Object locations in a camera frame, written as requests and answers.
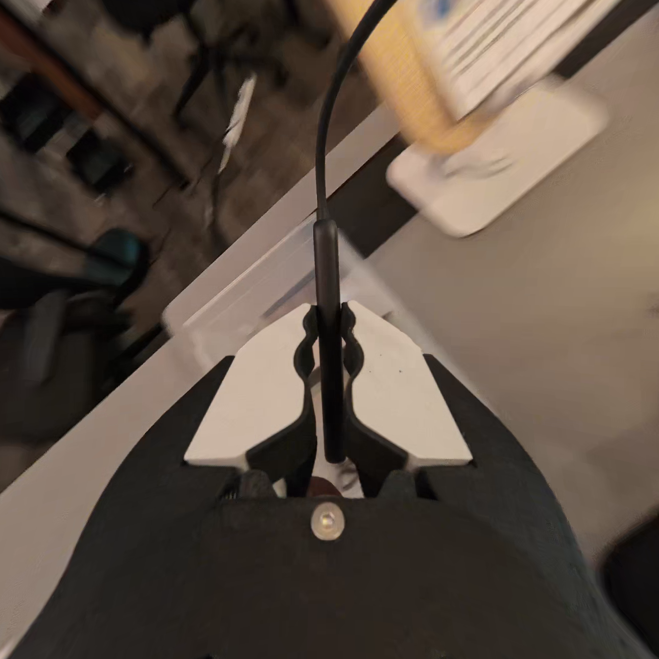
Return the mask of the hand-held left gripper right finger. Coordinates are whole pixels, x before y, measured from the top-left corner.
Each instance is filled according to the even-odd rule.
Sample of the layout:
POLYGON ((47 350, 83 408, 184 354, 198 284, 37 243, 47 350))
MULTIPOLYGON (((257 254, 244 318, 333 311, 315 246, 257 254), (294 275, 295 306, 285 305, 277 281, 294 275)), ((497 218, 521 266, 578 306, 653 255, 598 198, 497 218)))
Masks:
POLYGON ((433 376, 431 355, 357 301, 343 304, 343 342, 344 450, 364 495, 378 494, 393 471, 416 474, 473 461, 433 376))

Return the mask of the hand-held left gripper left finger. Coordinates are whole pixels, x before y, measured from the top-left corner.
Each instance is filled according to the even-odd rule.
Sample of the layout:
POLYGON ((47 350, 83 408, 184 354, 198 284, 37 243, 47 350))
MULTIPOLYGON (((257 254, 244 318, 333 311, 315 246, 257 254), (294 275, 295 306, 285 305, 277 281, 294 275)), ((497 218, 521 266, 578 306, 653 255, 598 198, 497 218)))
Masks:
POLYGON ((310 375, 317 311, 304 303, 266 326, 231 361, 184 461, 264 472, 287 493, 306 493, 317 452, 310 375))

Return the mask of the clear plastic bin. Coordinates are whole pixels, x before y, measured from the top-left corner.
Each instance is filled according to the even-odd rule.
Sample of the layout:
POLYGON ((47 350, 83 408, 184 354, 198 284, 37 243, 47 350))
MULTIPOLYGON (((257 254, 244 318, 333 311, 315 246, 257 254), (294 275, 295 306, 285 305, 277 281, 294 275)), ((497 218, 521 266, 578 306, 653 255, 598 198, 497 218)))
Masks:
MULTIPOLYGON (((184 311, 183 293, 163 313, 171 336, 185 339, 200 364, 215 364, 259 331, 302 304, 316 304, 314 216, 287 235, 232 281, 220 284, 207 301, 184 311)), ((400 303, 367 260, 338 233, 341 300, 358 301, 390 320, 400 303)))

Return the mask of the slim black usb hub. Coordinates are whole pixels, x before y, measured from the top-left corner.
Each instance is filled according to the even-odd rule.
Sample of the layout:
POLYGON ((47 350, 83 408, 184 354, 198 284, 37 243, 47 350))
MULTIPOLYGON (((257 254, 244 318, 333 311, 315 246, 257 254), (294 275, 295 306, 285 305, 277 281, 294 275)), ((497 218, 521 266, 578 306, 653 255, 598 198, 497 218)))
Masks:
POLYGON ((320 218, 314 223, 314 264, 324 452, 329 463, 338 464, 345 458, 342 304, 338 234, 330 218, 320 218))

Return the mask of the black office chair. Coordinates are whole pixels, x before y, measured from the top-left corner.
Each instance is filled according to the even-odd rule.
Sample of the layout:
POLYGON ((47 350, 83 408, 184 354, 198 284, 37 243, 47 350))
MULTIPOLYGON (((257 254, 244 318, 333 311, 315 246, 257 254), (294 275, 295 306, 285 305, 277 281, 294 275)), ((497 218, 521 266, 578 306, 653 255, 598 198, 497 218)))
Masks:
POLYGON ((150 268, 150 248, 110 229, 73 275, 1 257, 1 441, 54 442, 118 384, 133 325, 125 302, 150 268))

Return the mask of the white stand base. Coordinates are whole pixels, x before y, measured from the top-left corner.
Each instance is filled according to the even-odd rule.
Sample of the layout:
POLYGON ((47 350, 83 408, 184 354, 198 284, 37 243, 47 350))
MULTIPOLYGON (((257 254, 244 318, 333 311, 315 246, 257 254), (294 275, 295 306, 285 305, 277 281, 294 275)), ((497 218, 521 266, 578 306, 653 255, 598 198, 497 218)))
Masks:
POLYGON ((549 77, 520 95, 465 150, 447 157, 409 146, 391 161, 388 185, 444 234, 481 232, 608 123, 604 102, 549 77))

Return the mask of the black wrist rest pad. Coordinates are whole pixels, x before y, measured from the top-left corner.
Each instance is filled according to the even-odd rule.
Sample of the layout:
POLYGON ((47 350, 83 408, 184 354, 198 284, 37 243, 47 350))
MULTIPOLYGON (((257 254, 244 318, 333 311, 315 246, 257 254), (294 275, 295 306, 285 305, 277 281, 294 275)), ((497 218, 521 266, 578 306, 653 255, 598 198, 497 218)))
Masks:
POLYGON ((615 542, 602 565, 618 612, 658 653, 658 512, 615 542))

